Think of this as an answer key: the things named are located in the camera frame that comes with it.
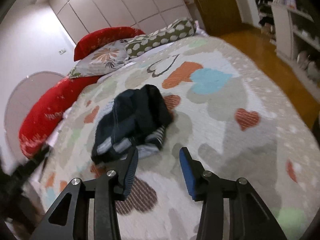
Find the white open shelf unit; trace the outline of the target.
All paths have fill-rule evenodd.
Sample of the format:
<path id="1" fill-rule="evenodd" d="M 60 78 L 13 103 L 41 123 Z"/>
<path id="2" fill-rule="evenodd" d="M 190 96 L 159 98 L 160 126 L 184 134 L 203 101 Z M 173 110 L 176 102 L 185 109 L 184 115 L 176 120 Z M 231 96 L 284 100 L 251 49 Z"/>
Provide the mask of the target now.
<path id="1" fill-rule="evenodd" d="M 274 39 L 276 55 L 309 92 L 319 95 L 319 17 L 306 0 L 255 0 L 262 30 Z"/>

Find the grey floral pillow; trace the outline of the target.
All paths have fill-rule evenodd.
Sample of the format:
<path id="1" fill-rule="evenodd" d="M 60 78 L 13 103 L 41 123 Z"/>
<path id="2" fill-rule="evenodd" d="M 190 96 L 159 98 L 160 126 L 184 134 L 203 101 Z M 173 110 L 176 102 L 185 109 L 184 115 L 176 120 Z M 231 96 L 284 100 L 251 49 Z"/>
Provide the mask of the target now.
<path id="1" fill-rule="evenodd" d="M 117 40 L 104 45 L 81 59 L 68 73 L 70 79 L 106 75 L 125 65 L 129 56 L 125 46 L 133 38 Z"/>

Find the rounded pale pink headboard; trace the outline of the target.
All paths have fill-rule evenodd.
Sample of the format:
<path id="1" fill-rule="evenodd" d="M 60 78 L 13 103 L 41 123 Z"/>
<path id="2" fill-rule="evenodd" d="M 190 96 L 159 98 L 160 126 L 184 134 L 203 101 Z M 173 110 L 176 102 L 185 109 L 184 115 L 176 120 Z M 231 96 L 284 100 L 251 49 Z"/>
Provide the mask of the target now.
<path id="1" fill-rule="evenodd" d="M 9 152 L 16 161 L 21 163 L 25 160 L 18 139 L 23 120 L 39 98 L 64 77 L 50 71 L 31 74 L 19 82 L 9 96 L 4 113 L 4 131 Z"/>

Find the navy frog print pants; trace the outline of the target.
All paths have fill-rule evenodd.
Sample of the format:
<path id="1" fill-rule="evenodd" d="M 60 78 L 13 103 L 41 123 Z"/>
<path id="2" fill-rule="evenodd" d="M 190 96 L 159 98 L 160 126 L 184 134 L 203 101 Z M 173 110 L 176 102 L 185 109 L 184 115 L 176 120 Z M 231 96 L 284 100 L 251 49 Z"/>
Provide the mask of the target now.
<path id="1" fill-rule="evenodd" d="M 139 158 L 163 148 L 166 128 L 172 123 L 163 96 L 154 85 L 128 89 L 110 101 L 96 125 L 91 159 L 95 164 L 123 159 L 131 147 Z"/>

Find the white wall switch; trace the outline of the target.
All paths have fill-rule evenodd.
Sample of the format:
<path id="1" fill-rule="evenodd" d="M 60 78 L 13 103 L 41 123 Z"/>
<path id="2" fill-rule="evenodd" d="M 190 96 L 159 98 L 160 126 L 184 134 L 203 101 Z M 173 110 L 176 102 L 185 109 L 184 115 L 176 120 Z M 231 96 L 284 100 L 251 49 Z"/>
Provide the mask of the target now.
<path id="1" fill-rule="evenodd" d="M 65 52 L 66 52 L 65 49 L 61 49 L 61 50 L 59 51 L 59 54 L 62 55 L 62 54 L 64 54 Z"/>

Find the long red pillow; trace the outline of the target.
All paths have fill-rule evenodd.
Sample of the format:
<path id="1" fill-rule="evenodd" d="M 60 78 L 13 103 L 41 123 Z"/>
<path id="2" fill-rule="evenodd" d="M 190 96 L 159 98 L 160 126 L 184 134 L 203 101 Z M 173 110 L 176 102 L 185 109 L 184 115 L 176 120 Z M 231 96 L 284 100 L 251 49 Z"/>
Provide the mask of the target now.
<path id="1" fill-rule="evenodd" d="M 23 120 L 18 132 L 20 149 L 26 158 L 31 159 L 39 152 L 63 119 L 63 113 L 76 102 L 85 87 L 96 83 L 99 78 L 65 77 L 40 97 Z"/>

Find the red pillow at back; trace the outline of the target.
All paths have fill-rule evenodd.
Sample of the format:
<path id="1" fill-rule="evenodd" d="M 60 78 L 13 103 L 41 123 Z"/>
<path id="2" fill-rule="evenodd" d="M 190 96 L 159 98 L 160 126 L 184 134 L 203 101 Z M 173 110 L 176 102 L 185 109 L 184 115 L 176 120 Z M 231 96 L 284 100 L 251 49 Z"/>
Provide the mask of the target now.
<path id="1" fill-rule="evenodd" d="M 76 44 L 73 59 L 74 61 L 79 61 L 106 44 L 126 38 L 134 38 L 139 35 L 145 35 L 145 33 L 133 27 L 109 27 L 96 30 L 85 35 Z"/>

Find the brown wooden door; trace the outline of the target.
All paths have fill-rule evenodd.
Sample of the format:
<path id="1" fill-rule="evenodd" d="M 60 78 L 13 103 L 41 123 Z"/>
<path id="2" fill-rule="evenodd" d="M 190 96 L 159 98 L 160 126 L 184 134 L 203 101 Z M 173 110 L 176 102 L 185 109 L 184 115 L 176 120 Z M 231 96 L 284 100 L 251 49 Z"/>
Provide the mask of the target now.
<path id="1" fill-rule="evenodd" d="M 209 35 L 222 36 L 242 30 L 236 0 L 194 0 Z"/>

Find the olive white spotted bolster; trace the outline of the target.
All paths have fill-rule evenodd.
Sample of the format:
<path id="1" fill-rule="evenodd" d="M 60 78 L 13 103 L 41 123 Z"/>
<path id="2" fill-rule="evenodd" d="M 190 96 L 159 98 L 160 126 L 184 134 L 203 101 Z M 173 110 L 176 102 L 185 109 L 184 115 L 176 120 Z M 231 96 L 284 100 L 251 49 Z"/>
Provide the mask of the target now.
<path id="1" fill-rule="evenodd" d="M 150 34 L 138 35 L 129 41 L 125 50 L 130 59 L 137 58 L 153 48 L 193 36 L 196 33 L 196 23 L 191 18 L 180 18 L 167 27 Z"/>

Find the heart pattern quilted bedspread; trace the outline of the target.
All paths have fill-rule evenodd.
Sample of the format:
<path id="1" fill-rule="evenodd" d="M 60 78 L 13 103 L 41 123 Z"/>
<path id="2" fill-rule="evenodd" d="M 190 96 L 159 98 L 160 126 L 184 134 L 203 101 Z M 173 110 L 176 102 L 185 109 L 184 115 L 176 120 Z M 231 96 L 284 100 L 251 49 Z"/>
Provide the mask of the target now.
<path id="1" fill-rule="evenodd" d="M 86 87 L 68 115 L 41 179 L 48 209 L 75 177 L 93 179 L 94 134 L 121 92 L 156 86 L 173 115 L 161 152 L 141 159 L 131 194 L 117 204 L 123 239 L 195 239 L 201 203 L 188 194 L 179 150 L 221 178 L 246 178 L 288 239 L 319 210 L 319 148 L 287 96 L 221 39 L 189 37 Z"/>

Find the glossy white wardrobe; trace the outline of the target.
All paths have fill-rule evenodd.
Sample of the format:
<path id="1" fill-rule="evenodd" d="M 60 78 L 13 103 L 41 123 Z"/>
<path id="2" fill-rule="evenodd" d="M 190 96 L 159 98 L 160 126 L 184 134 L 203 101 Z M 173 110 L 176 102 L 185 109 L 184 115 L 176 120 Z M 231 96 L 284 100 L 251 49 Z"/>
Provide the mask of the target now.
<path id="1" fill-rule="evenodd" d="M 194 0 L 49 0 L 74 43 L 108 27 L 128 26 L 149 34 L 182 17 L 202 24 Z"/>

